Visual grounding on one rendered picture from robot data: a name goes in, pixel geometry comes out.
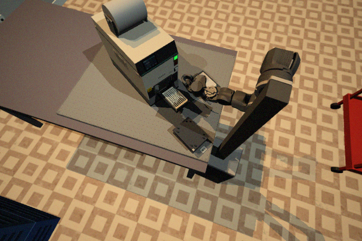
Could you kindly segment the grey cylinder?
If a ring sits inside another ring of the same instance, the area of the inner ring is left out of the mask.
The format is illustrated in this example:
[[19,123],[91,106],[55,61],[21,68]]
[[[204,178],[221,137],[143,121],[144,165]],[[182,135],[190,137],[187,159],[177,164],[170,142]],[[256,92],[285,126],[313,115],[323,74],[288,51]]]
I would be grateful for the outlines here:
[[117,33],[147,19],[147,8],[143,0],[111,0],[102,4],[103,12],[109,15]]

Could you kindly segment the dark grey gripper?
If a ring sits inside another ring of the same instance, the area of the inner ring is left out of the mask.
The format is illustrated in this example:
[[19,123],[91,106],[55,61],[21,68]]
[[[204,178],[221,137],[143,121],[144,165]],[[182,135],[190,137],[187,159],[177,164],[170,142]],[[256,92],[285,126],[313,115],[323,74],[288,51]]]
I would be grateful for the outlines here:
[[[184,74],[181,79],[188,92],[193,94],[195,97],[200,97],[205,90],[208,95],[212,95],[214,93],[213,88],[206,87],[207,78],[205,75],[197,75],[197,77],[193,78],[191,74]],[[191,86],[187,84],[186,79],[189,79],[192,82]]]

